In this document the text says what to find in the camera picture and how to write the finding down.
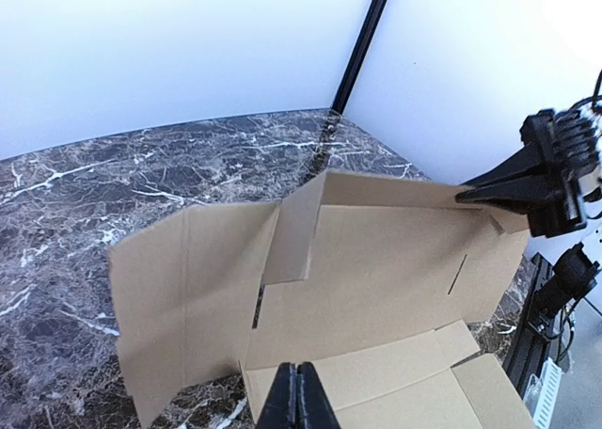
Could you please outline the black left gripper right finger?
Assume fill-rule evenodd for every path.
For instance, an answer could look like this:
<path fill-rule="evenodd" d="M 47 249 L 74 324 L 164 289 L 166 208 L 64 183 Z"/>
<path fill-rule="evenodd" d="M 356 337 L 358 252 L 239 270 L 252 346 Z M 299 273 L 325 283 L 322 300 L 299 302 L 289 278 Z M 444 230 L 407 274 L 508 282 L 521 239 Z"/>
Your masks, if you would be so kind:
<path fill-rule="evenodd" d="M 301 429 L 340 429 L 332 405 L 311 362 L 304 362 L 296 372 L 295 427 Z"/>

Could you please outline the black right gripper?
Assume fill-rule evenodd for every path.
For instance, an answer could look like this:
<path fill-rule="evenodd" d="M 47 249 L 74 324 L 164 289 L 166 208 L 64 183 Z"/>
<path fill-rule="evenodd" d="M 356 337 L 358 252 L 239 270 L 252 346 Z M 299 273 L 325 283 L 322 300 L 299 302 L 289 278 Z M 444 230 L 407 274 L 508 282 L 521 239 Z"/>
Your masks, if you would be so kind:
<path fill-rule="evenodd" d="M 585 204 L 601 198 L 598 135 L 594 122 L 577 109 L 541 110 L 520 129 L 525 145 L 464 185 L 459 203 L 484 204 L 528 218 L 531 235 L 556 237 L 587 225 Z M 537 177 L 532 186 L 484 186 Z"/>

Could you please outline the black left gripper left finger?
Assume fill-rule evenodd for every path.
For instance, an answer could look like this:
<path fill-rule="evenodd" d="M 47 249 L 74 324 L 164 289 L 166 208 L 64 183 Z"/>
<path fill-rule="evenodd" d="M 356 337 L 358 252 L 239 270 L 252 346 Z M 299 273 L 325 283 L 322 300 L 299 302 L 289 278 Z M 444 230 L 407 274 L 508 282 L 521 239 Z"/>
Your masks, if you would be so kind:
<path fill-rule="evenodd" d="M 296 427 L 296 378 L 294 363 L 277 367 L 260 416 L 257 429 L 294 429 Z"/>

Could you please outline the brown cardboard box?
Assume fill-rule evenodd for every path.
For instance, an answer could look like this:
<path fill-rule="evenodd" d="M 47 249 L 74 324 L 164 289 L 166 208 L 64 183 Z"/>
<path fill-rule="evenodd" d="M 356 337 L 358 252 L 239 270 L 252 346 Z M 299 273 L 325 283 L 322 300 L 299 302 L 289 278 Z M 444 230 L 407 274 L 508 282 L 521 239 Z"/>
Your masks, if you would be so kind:
<path fill-rule="evenodd" d="M 281 201 L 191 206 L 110 250 L 119 363 L 148 427 L 184 388 L 241 373 L 254 415 L 312 363 L 343 428 L 531 428 L 469 326 L 529 239 L 458 188 L 326 171 Z"/>

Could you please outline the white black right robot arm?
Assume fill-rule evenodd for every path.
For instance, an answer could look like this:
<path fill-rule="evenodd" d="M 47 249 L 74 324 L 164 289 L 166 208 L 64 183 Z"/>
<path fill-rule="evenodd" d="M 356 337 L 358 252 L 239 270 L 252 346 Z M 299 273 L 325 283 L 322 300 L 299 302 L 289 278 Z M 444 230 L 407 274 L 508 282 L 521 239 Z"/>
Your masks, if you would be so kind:
<path fill-rule="evenodd" d="M 531 235 L 553 238 L 582 230 L 591 216 L 586 204 L 601 199 L 601 163 L 594 123 L 576 108 L 544 109 L 520 129 L 523 147 L 490 171 L 465 183 L 455 199 L 524 215 Z M 584 245 L 566 250 L 553 277 L 533 295 L 528 321 L 541 329 L 569 301 L 578 302 L 596 284 L 599 263 Z"/>

